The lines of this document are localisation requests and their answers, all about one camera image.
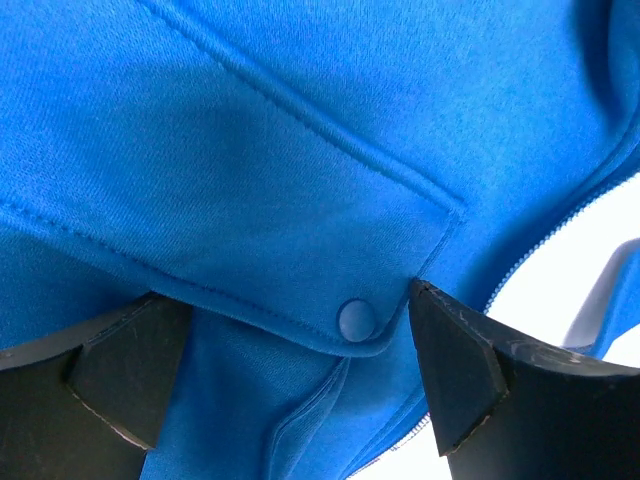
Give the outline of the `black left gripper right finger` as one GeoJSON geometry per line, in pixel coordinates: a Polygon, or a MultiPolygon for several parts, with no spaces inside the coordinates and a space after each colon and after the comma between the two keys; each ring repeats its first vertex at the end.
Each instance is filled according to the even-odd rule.
{"type": "Polygon", "coordinates": [[[409,315],[439,454],[455,479],[635,479],[639,372],[549,345],[432,284],[409,315]]]}

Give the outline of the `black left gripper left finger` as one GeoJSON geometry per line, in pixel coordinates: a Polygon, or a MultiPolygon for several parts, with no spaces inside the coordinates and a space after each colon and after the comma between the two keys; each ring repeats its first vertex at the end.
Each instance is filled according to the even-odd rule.
{"type": "Polygon", "coordinates": [[[137,479],[157,445],[190,305],[146,294],[1,353],[4,479],[137,479]]]}

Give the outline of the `blue zip jacket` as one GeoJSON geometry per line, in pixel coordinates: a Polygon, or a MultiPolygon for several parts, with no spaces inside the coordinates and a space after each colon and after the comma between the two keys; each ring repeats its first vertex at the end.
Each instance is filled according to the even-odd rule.
{"type": "Polygon", "coordinates": [[[142,477],[345,479],[425,428],[412,279],[638,166],[635,1],[5,1],[1,344],[175,298],[142,477]]]}

